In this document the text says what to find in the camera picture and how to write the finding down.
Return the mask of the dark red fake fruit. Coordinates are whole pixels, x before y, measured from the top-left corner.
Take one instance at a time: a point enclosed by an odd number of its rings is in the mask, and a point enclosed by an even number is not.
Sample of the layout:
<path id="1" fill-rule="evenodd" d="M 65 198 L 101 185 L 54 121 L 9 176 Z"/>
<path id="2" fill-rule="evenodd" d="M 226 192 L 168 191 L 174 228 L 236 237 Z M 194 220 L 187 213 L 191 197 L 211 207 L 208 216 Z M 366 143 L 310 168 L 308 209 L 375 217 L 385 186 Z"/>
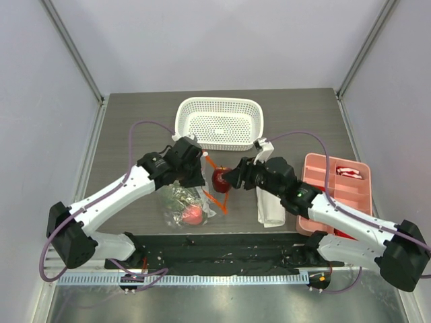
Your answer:
<path id="1" fill-rule="evenodd" d="M 227 167 L 216 167 L 211 176 L 211 182 L 213 189 L 218 192 L 225 194 L 231 189 L 231 184 L 223 179 L 223 175 L 230 172 L 232 169 Z"/>

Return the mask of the green fake broccoli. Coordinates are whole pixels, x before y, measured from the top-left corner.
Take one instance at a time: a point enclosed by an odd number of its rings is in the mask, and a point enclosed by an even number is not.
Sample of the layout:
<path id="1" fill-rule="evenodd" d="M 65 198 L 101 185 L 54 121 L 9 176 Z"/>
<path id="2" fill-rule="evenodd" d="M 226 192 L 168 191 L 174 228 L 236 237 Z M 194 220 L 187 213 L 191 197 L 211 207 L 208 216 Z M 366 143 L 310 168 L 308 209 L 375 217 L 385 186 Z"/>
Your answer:
<path id="1" fill-rule="evenodd" d="M 189 193 L 180 186 L 167 186 L 161 195 L 163 205 L 170 211 L 182 212 L 189 206 Z"/>

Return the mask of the clear zip top bag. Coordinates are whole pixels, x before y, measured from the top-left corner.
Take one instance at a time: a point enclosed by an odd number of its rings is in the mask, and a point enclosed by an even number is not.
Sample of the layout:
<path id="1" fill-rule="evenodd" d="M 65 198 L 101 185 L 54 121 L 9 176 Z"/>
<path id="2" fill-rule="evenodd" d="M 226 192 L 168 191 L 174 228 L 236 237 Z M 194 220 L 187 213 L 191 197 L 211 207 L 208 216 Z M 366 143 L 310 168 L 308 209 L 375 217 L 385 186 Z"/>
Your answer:
<path id="1" fill-rule="evenodd" d="M 210 166 L 212 169 L 212 173 L 216 167 L 221 167 L 213 162 L 208 153 L 204 153 L 201 158 L 202 162 L 202 174 L 205 174 L 205 167 Z M 178 181 L 174 182 L 169 186 L 180 186 Z M 174 212 L 168 210 L 163 205 L 163 196 L 161 195 L 164 191 L 164 188 L 159 189 L 157 192 L 158 202 L 160 206 L 160 210 L 163 214 L 164 221 L 170 227 L 198 227 L 205 225 L 210 219 L 216 217 L 217 215 L 227 215 L 228 214 L 228 197 L 229 191 L 225 194 L 218 193 L 213 189 L 212 182 L 205 182 L 204 186 L 200 187 L 192 187 L 192 188 L 184 188 L 189 193 L 189 205 L 198 205 L 202 208 L 203 211 L 203 221 L 199 225 L 188 225 L 184 223 L 181 219 L 182 212 Z"/>

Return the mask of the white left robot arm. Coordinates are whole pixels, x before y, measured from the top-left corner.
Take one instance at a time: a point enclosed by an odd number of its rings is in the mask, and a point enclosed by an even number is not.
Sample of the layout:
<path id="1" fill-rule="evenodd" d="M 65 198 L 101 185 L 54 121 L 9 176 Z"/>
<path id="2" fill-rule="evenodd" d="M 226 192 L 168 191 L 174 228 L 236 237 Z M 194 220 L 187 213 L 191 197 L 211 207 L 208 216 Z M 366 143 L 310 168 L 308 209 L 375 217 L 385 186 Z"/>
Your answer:
<path id="1" fill-rule="evenodd" d="M 67 207 L 58 202 L 50 208 L 47 238 L 68 269 L 89 260 L 113 258 L 128 268 L 137 268 L 143 251 L 129 233 L 102 234 L 98 228 L 113 215 L 163 186 L 203 186 L 201 146 L 181 137 L 166 149 L 145 154 L 121 178 L 88 198 Z"/>

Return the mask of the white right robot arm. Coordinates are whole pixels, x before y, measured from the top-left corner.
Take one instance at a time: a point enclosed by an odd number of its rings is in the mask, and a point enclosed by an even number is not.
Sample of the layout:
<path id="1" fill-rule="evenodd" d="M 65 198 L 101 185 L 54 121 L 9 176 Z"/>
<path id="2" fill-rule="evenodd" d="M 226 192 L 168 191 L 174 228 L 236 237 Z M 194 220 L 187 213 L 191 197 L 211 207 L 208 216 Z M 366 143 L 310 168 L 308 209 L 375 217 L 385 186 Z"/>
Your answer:
<path id="1" fill-rule="evenodd" d="M 233 188 L 260 188 L 280 199 L 284 209 L 296 216 L 321 222 L 347 234 L 337 238 L 325 232 L 311 237 L 304 249 L 307 263 L 324 261 L 354 264 L 373 271 L 392 286 L 412 292 L 430 261 L 430 247 L 419 227 L 371 217 L 336 202 L 318 188 L 297 179 L 282 157 L 253 161 L 244 157 L 222 178 Z"/>

